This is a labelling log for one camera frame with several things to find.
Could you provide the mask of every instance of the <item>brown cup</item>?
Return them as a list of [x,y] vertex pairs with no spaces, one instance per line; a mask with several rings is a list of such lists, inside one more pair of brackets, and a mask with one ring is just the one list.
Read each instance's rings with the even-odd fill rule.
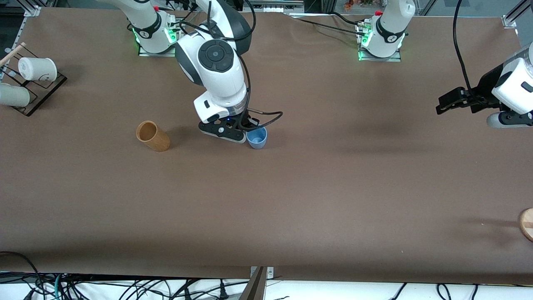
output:
[[170,147],[168,135],[152,121],[144,121],[137,127],[137,139],[157,152]]

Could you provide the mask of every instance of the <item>black wire rack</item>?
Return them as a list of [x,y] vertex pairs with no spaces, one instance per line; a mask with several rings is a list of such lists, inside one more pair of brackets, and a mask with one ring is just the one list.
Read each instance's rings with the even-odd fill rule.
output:
[[23,57],[33,57],[40,58],[35,55],[33,52],[26,48],[25,43],[19,44],[21,50],[18,51],[10,60],[9,64],[6,64],[0,69],[0,72],[4,73],[8,78],[4,78],[4,83],[8,83],[14,86],[21,86],[27,89],[30,93],[30,102],[27,106],[11,106],[13,109],[17,110],[19,113],[25,116],[31,116],[39,106],[41,106],[44,101],[46,101],[65,81],[67,78],[58,71],[58,76],[55,81],[49,82],[49,84],[44,84],[45,81],[29,81],[25,80],[22,75],[20,75],[18,70],[18,61]]

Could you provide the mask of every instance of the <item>blue cup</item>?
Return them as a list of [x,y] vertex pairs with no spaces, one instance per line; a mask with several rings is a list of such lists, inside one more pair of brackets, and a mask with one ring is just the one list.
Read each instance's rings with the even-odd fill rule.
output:
[[265,127],[246,132],[246,139],[254,149],[261,149],[267,143],[267,129]]

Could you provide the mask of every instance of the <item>brown table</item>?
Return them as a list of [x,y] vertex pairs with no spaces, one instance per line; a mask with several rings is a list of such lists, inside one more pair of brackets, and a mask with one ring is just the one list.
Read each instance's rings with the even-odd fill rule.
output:
[[[402,62],[379,63],[353,36],[258,14],[250,106],[285,115],[255,151],[200,133],[204,89],[174,58],[137,57],[120,11],[43,9],[21,41],[69,79],[31,117],[0,109],[0,248],[43,272],[531,283],[516,218],[533,130],[436,115],[464,85],[451,21],[414,18]],[[520,47],[497,18],[458,28],[474,84]],[[169,151],[136,140],[144,120]]]

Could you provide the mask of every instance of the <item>white mug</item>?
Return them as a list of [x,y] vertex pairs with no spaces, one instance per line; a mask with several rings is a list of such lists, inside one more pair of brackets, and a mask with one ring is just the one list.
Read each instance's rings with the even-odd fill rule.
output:
[[58,78],[58,69],[50,58],[23,57],[19,60],[19,73],[30,81],[55,81]]
[[25,107],[30,103],[30,92],[21,86],[0,84],[0,104]]

